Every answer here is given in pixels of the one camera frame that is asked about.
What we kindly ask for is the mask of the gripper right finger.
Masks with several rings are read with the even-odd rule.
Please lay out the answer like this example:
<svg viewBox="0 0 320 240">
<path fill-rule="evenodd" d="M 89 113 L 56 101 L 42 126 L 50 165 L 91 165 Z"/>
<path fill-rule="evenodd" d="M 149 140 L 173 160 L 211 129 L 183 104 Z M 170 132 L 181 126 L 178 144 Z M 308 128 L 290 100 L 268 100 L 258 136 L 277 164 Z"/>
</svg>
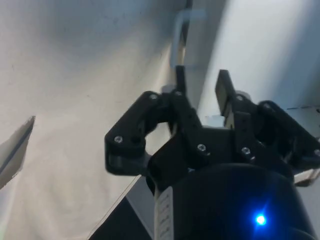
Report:
<svg viewBox="0 0 320 240">
<path fill-rule="evenodd" d="M 255 104 L 236 93 L 224 69 L 218 73 L 215 93 L 225 126 L 218 139 L 228 162 L 282 176 L 319 169 L 319 142 L 273 101 Z"/>
</svg>

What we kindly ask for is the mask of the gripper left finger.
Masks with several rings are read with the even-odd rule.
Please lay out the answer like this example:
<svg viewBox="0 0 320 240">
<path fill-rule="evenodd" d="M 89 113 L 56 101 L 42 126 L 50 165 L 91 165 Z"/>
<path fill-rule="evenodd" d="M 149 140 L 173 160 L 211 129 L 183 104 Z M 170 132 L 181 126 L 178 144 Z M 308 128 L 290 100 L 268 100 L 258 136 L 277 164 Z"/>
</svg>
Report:
<svg viewBox="0 0 320 240">
<path fill-rule="evenodd" d="M 172 137 L 182 145 L 191 168 L 208 163 L 211 151 L 204 128 L 186 96 L 185 67 L 175 68 L 176 85 L 161 94 L 145 91 L 104 137 L 105 169 L 114 175 L 148 175 L 146 136 L 167 123 Z"/>
</svg>

